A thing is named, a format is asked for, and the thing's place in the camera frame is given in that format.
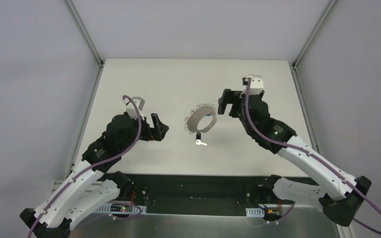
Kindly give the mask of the silver key black head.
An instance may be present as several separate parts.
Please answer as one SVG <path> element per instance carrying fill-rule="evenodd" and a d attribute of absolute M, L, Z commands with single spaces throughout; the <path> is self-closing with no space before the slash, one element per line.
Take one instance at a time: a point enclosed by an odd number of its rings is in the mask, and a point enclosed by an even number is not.
<path fill-rule="evenodd" d="M 202 145 L 202 146 L 207 146 L 207 143 L 202 142 L 201 139 L 201 133 L 197 132 L 196 133 L 196 140 L 195 140 L 196 145 Z"/>

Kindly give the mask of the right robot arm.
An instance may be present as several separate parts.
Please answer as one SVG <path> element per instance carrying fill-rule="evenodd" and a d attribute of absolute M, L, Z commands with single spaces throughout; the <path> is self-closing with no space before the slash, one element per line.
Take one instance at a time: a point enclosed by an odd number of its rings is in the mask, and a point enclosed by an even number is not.
<path fill-rule="evenodd" d="M 263 185 L 262 198 L 302 202 L 320 209 L 332 222 L 347 227 L 363 204 L 372 185 L 366 176 L 355 177 L 343 171 L 311 148 L 290 126 L 271 117 L 263 92 L 246 95 L 225 89 L 218 99 L 218 114 L 238 118 L 247 135 L 260 147 L 278 155 L 307 174 L 315 185 L 292 182 L 271 175 Z"/>

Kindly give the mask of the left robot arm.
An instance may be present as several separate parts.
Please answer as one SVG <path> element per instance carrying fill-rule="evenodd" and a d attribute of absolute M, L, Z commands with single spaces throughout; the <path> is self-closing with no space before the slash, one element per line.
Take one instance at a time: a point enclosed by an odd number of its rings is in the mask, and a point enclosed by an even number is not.
<path fill-rule="evenodd" d="M 155 113 L 151 119 L 153 127 L 146 118 L 133 118 L 128 113 L 114 116 L 61 186 L 38 207 L 21 212 L 20 218 L 30 229 L 27 236 L 66 238 L 79 222 L 102 205 L 116 198 L 130 199 L 132 181 L 122 172 L 108 170 L 137 141 L 164 139 L 169 127 Z"/>

